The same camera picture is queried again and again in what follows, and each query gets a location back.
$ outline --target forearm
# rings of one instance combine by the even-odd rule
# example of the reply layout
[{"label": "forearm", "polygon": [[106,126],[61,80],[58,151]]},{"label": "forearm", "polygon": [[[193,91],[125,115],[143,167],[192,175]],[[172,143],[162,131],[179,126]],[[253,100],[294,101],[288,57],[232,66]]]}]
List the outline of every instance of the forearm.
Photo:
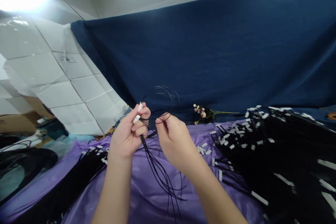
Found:
[{"label": "forearm", "polygon": [[195,166],[197,171],[191,171],[187,177],[196,188],[208,222],[210,224],[247,224],[244,216],[202,157],[196,161]]},{"label": "forearm", "polygon": [[132,158],[109,157],[92,224],[126,224],[130,211]]}]

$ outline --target purple plastic sheet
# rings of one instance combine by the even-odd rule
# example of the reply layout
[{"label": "purple plastic sheet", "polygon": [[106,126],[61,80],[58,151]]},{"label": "purple plastic sheet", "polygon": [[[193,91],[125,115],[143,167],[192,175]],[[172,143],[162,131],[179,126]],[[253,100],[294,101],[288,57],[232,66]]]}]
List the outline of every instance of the purple plastic sheet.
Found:
[{"label": "purple plastic sheet", "polygon": [[[225,122],[221,124],[226,127],[231,126],[232,123],[233,122]],[[213,141],[209,134],[214,130],[219,133],[218,128],[215,124],[205,124],[191,125],[188,126],[188,129],[197,146],[207,143],[204,149],[212,150],[209,155],[204,155],[203,157],[218,178],[219,170],[212,166],[212,158],[219,158],[221,157],[221,154],[216,147],[213,146]],[[71,151],[59,164],[41,176],[29,187],[23,189],[0,209],[1,216],[8,217],[16,212],[19,207],[26,205],[47,193],[73,167],[78,161],[82,151],[86,151],[88,147],[97,145],[103,145],[105,148],[109,145],[110,139],[111,137],[108,136],[100,142],[91,141],[89,144],[75,140]],[[147,144],[159,145],[158,138],[148,139]],[[167,161],[162,152],[156,150],[151,150],[151,152],[165,168],[173,188],[186,186],[182,191],[176,191],[179,196],[182,194],[182,198],[187,200],[177,201],[182,216],[182,222],[207,223],[196,190],[191,182]],[[85,191],[71,208],[69,214],[63,219],[63,223],[91,223],[103,188],[104,177],[105,171],[99,174],[97,178],[87,186]],[[223,183],[222,185],[249,223],[264,223],[263,211],[256,199],[250,198]],[[136,152],[133,158],[132,168],[129,223],[174,223],[175,218],[170,199],[169,202],[167,212],[168,195],[156,182],[144,150]],[[177,222],[180,222],[176,203],[174,207]],[[13,220],[14,217],[15,216],[7,218],[7,221]]]}]

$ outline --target left hand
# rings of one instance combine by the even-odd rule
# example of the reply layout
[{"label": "left hand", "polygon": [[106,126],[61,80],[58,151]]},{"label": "left hand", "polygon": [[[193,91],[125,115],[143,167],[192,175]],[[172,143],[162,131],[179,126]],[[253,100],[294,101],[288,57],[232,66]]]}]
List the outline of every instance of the left hand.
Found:
[{"label": "left hand", "polygon": [[139,114],[142,118],[148,119],[151,111],[146,106],[146,103],[142,103],[143,107],[138,112],[139,105],[123,118],[116,128],[111,138],[111,144],[109,149],[109,159],[121,158],[129,159],[133,158],[135,151],[141,145],[140,135],[143,135],[145,139],[148,136],[148,128],[145,122],[138,120],[133,124],[133,120]]}]

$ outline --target blue fabric backdrop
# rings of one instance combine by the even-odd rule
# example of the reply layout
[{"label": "blue fabric backdrop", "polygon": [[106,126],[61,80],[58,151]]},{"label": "blue fabric backdrop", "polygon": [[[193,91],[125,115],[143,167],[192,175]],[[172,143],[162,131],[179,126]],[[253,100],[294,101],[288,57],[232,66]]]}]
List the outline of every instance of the blue fabric backdrop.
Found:
[{"label": "blue fabric backdrop", "polygon": [[185,121],[193,103],[231,112],[335,104],[336,0],[199,0],[71,29],[130,106],[156,85],[179,94]]}]

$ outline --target right hand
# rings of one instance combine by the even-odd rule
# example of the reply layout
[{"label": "right hand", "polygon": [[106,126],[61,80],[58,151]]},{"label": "right hand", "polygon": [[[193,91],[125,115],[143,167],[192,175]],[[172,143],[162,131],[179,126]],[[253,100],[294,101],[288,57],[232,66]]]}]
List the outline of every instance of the right hand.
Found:
[{"label": "right hand", "polygon": [[169,113],[163,114],[155,123],[166,158],[188,177],[197,166],[195,162],[203,158],[198,153],[185,123]]}]

